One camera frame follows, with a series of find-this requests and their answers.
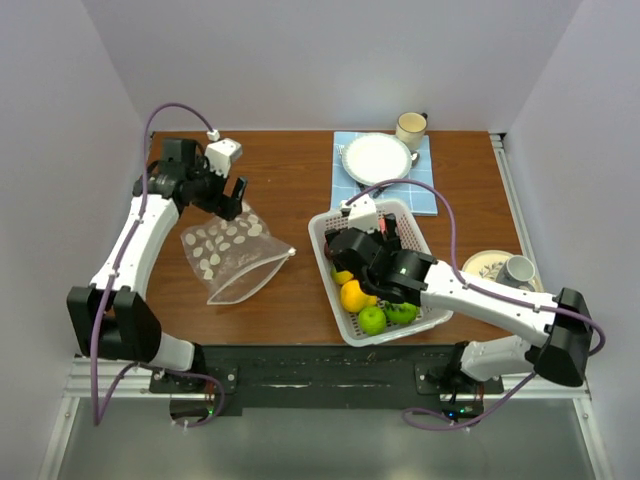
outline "small plate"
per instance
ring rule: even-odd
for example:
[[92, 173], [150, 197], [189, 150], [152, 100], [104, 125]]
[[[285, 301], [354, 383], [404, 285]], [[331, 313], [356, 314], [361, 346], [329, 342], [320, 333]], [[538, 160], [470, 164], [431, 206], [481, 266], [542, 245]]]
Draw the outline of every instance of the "small plate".
[[411, 152], [393, 135], [367, 133], [345, 147], [342, 165], [356, 182], [373, 185], [406, 177], [411, 169]]
[[[513, 257], [512, 253], [504, 252], [502, 250], [484, 250], [469, 257], [469, 260], [464, 262], [462, 271], [475, 275], [476, 277], [495, 282], [496, 275], [498, 275], [502, 265], [504, 265], [504, 262], [509, 260], [511, 257]], [[538, 279], [537, 272], [536, 276], [531, 280], [531, 284], [536, 292], [544, 292], [542, 285], [540, 284], [540, 280]]]

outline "cup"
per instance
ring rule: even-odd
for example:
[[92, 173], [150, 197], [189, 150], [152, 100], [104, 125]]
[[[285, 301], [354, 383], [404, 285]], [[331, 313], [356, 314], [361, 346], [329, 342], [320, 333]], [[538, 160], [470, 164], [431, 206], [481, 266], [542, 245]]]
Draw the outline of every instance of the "cup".
[[404, 143], [410, 152], [420, 148], [424, 131], [427, 129], [425, 114], [407, 112], [398, 117], [396, 123], [396, 137]]
[[531, 260], [522, 255], [514, 255], [509, 258], [496, 275], [496, 283], [513, 288], [525, 287], [534, 292], [535, 287], [531, 283], [536, 276], [536, 267]]

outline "gray cup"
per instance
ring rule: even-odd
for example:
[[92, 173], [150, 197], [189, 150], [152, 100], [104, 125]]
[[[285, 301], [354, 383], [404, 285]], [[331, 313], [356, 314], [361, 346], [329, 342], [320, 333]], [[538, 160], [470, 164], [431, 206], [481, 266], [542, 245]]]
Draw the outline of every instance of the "gray cup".
[[508, 287], [521, 288], [534, 292], [535, 287], [531, 283], [536, 276], [536, 267], [531, 260], [522, 255], [514, 255], [509, 258], [496, 275], [496, 283]]

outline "saucer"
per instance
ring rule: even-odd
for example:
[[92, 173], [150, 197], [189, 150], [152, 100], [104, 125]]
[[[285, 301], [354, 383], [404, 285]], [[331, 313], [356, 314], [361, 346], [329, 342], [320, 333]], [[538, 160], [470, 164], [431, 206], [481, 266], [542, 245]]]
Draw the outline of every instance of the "saucer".
[[[504, 252], [502, 250], [484, 250], [469, 257], [469, 259], [464, 262], [462, 271], [475, 275], [476, 277], [495, 282], [496, 276], [504, 265], [504, 262], [509, 260], [511, 257], [513, 257], [512, 253]], [[531, 284], [536, 292], [544, 292], [537, 272], [536, 276], [531, 280]]]

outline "white plastic basket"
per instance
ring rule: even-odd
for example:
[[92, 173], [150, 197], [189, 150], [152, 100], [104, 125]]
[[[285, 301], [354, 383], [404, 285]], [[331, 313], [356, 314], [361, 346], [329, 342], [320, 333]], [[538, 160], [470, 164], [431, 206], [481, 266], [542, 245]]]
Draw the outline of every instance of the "white plastic basket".
[[[386, 213], [393, 213], [396, 216], [398, 225], [398, 235], [402, 248], [408, 248], [423, 253], [431, 253], [427, 242], [425, 242], [420, 232], [420, 228], [415, 218], [411, 214], [409, 207], [397, 199], [376, 201], [378, 217], [382, 218]], [[347, 217], [343, 217], [340, 210], [330, 210], [326, 213], [316, 215], [309, 222], [309, 235], [313, 252], [316, 255], [320, 276], [324, 283], [324, 288], [331, 303], [331, 309], [336, 317], [340, 334], [344, 341], [354, 347], [364, 347], [365, 345], [376, 345], [389, 342], [398, 338], [413, 335], [418, 332], [429, 330], [436, 325], [446, 322], [451, 318], [453, 312], [450, 310], [439, 310], [421, 307], [418, 317], [409, 325], [395, 325], [387, 320], [387, 328], [380, 335], [369, 336], [360, 330], [358, 326], [358, 315], [347, 312], [340, 303], [340, 287], [331, 278], [331, 262], [324, 256], [324, 232], [330, 228], [345, 228]]]

